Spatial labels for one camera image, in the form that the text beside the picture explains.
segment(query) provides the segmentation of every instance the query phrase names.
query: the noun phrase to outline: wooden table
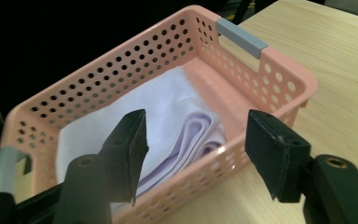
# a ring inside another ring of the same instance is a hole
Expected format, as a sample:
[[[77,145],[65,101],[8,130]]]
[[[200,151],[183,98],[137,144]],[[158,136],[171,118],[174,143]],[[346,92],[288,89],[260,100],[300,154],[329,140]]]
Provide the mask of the wooden table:
[[[318,78],[316,94],[293,127],[311,143],[311,156],[337,155],[358,168],[358,17],[305,0],[281,0],[240,27]],[[225,38],[221,42],[257,66]],[[251,164],[162,223],[305,223],[303,202],[272,201]]]

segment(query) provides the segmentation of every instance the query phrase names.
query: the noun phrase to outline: basket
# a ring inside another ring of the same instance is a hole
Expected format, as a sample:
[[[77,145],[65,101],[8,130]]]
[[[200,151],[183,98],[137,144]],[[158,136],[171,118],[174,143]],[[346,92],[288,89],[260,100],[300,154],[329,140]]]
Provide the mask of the basket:
[[[259,60],[254,71],[219,43],[225,36]],[[185,7],[13,108],[0,148],[32,158],[34,196],[57,184],[60,129],[182,66],[222,118],[227,142],[112,215],[114,223],[155,223],[249,164],[244,150],[249,109],[289,127],[316,92],[315,76],[262,40],[200,6]]]

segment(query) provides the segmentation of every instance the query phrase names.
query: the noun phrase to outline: dark background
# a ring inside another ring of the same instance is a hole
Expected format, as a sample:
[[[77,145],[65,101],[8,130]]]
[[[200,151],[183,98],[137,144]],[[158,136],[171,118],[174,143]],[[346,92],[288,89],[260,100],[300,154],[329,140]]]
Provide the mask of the dark background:
[[[2,116],[175,11],[216,12],[226,1],[0,1]]]

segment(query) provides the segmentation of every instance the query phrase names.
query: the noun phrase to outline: folded towel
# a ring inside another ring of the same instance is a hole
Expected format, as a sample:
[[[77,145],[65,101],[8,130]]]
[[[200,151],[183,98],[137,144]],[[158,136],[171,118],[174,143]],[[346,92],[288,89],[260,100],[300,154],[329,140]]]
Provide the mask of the folded towel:
[[[122,117],[145,109],[149,151],[137,195],[172,177],[225,143],[220,117],[192,87],[182,67],[175,67],[61,129],[56,159],[58,182],[69,162],[98,154]]]

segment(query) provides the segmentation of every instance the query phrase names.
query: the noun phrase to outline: basket handle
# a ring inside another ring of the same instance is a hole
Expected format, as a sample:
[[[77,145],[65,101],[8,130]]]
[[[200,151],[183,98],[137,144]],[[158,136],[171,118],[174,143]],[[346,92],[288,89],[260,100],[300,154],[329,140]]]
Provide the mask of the basket handle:
[[[224,18],[216,21],[216,30],[257,59],[260,59],[261,50],[268,46],[266,42]]]

